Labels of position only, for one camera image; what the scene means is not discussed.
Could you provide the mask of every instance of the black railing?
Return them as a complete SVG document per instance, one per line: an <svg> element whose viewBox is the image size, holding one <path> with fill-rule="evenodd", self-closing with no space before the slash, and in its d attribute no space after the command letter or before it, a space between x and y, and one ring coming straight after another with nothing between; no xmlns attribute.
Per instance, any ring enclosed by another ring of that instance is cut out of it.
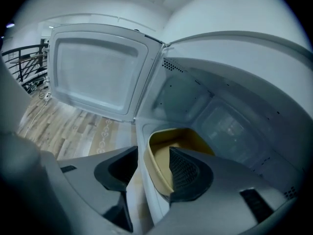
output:
<svg viewBox="0 0 313 235"><path fill-rule="evenodd" d="M48 47L48 44L24 46L2 53L11 74L22 85L46 73L47 54L42 52L44 47Z"/></svg>

